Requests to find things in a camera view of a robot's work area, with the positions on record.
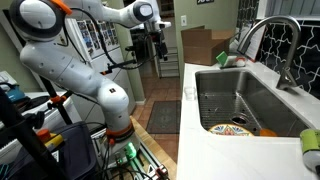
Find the stainless steel sink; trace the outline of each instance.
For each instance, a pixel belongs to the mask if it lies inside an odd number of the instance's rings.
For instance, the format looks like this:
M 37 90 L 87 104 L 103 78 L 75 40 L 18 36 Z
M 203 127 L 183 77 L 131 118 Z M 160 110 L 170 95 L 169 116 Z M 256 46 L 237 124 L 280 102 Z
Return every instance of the stainless steel sink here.
M 205 130 L 216 124 L 233 123 L 256 136 L 266 128 L 280 137 L 299 137 L 308 128 L 248 71 L 201 71 L 196 73 L 196 83 Z

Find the white countertop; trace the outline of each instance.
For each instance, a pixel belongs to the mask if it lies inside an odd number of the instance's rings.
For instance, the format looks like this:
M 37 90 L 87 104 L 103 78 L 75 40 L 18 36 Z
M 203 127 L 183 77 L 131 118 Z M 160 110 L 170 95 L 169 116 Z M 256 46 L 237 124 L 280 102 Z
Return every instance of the white countertop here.
M 256 75 L 310 127 L 320 128 L 318 99 L 300 88 L 295 94 L 276 89 L 280 76 L 261 63 L 241 69 Z M 219 65 L 185 64 L 184 87 L 196 87 L 195 73 L 204 70 L 221 71 Z M 183 93 L 181 108 L 177 179 L 318 179 L 303 164 L 299 138 L 215 136 L 201 126 L 197 100 L 187 101 Z

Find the colorful plate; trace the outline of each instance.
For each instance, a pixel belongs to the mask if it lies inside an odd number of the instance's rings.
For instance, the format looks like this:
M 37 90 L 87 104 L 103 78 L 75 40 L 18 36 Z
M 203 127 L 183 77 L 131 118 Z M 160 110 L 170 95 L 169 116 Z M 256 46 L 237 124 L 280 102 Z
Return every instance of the colorful plate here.
M 254 136 L 250 131 L 234 124 L 217 124 L 209 129 L 215 135 Z

